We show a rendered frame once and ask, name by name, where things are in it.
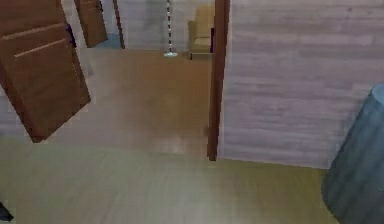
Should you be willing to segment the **silver floor lamp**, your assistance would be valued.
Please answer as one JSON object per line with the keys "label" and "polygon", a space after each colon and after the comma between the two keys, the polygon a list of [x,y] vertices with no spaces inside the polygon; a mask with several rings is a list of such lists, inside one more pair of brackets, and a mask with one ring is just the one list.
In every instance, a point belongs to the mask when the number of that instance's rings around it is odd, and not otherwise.
{"label": "silver floor lamp", "polygon": [[171,0],[166,0],[166,18],[167,18],[167,33],[168,33],[168,49],[164,53],[164,56],[176,57],[178,53],[174,51],[173,44],[172,44]]}

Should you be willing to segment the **grey-blue round bin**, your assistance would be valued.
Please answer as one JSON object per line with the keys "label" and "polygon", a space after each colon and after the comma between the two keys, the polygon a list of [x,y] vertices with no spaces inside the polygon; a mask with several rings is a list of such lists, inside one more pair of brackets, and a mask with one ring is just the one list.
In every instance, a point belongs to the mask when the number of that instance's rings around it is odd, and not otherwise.
{"label": "grey-blue round bin", "polygon": [[340,224],[384,224],[384,83],[370,90],[321,193]]}

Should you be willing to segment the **black object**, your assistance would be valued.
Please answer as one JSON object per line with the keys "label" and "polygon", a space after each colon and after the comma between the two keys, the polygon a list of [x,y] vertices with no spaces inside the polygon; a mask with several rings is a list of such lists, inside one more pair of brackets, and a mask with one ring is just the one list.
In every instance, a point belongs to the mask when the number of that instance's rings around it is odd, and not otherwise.
{"label": "black object", "polygon": [[7,210],[7,208],[0,202],[0,221],[11,222],[14,219],[13,215]]}

